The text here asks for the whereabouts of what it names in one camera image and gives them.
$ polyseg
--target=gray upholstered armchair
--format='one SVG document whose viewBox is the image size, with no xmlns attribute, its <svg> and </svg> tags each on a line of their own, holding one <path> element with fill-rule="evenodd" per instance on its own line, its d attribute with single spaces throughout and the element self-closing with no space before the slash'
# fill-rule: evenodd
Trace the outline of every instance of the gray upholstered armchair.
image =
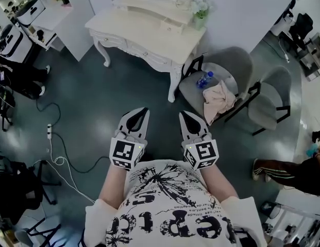
<svg viewBox="0 0 320 247">
<path fill-rule="evenodd" d="M 198 68 L 194 69 L 194 65 L 197 62 Z M 238 87 L 238 94 L 236 94 L 238 100 L 235 102 L 234 107 L 222 115 L 217 115 L 215 120 L 218 120 L 219 118 L 227 115 L 241 105 L 247 105 L 244 104 L 243 101 L 248 95 L 254 68 L 250 55 L 245 50 L 239 47 L 229 47 L 209 56 L 201 56 L 192 62 L 191 66 L 187 70 L 186 75 L 184 76 L 184 79 L 179 85 L 179 90 L 181 91 L 187 102 L 202 117 L 204 117 L 205 99 L 203 97 L 203 91 L 219 83 L 216 78 L 213 78 L 203 89 L 199 89 L 196 86 L 198 79 L 204 73 L 204 71 L 201 70 L 201 67 L 206 63 L 215 63 L 226 69 L 234 78 Z"/>
</svg>

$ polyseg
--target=shelf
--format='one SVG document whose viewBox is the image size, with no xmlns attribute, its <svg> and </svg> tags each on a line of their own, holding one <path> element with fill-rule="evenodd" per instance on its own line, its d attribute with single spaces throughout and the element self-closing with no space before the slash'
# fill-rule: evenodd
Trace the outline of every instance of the shelf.
<svg viewBox="0 0 320 247">
<path fill-rule="evenodd" d="M 73 11 L 73 7 L 55 5 L 46 8 L 33 22 L 33 26 L 53 31 Z"/>
<path fill-rule="evenodd" d="M 46 31 L 44 30 L 44 42 L 39 41 L 36 32 L 35 35 L 29 36 L 31 40 L 33 40 L 36 44 L 48 50 L 51 46 L 51 43 L 57 38 L 57 34 L 54 31 Z"/>
</svg>

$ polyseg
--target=carved table leg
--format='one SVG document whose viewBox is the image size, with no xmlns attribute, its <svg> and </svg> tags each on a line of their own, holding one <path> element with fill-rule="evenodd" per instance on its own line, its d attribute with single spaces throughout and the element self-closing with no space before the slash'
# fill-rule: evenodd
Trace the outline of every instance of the carved table leg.
<svg viewBox="0 0 320 247">
<path fill-rule="evenodd" d="M 104 62 L 104 66 L 108 67 L 110 65 L 110 57 L 108 55 L 108 53 L 106 52 L 105 48 L 101 45 L 101 43 L 99 42 L 98 39 L 93 38 L 93 43 L 96 47 L 96 49 L 100 52 L 101 55 L 104 56 L 105 58 L 105 62 Z"/>
<path fill-rule="evenodd" d="M 170 82 L 169 95 L 168 95 L 169 102 L 175 101 L 175 90 L 180 82 L 180 77 L 181 77 L 181 67 L 170 71 L 171 82 Z"/>
<path fill-rule="evenodd" d="M 191 66 L 191 63 L 192 63 L 193 59 L 194 59 L 194 56 L 192 54 L 190 54 L 189 57 L 187 58 L 186 62 L 185 62 L 184 69 L 182 71 L 182 73 L 184 75 L 186 75 L 186 72 L 189 69 L 189 67 Z"/>
</svg>

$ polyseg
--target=power strip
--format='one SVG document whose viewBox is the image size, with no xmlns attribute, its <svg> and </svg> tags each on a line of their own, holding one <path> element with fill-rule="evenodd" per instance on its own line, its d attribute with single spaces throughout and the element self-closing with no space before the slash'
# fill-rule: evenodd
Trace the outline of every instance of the power strip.
<svg viewBox="0 0 320 247">
<path fill-rule="evenodd" d="M 49 123 L 47 125 L 47 139 L 51 140 L 52 139 L 52 125 Z"/>
</svg>

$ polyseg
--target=person's leg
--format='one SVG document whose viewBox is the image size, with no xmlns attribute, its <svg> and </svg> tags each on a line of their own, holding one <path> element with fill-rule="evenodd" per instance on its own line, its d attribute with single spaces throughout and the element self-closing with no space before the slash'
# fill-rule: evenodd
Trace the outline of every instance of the person's leg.
<svg viewBox="0 0 320 247">
<path fill-rule="evenodd" d="M 24 80 L 44 82 L 47 77 L 47 69 L 38 69 L 24 63 L 17 63 L 13 69 L 13 73 L 24 77 Z"/>
<path fill-rule="evenodd" d="M 45 91 L 33 81 L 21 81 L 20 83 L 12 84 L 10 87 L 12 90 L 31 99 L 37 99 L 41 92 Z"/>
<path fill-rule="evenodd" d="M 252 169 L 253 175 L 267 174 L 274 181 L 285 186 L 294 186 L 295 172 L 299 164 L 278 160 L 257 159 Z"/>
<path fill-rule="evenodd" d="M 320 138 L 320 131 L 312 132 L 312 142 L 315 143 L 318 138 Z"/>
</svg>

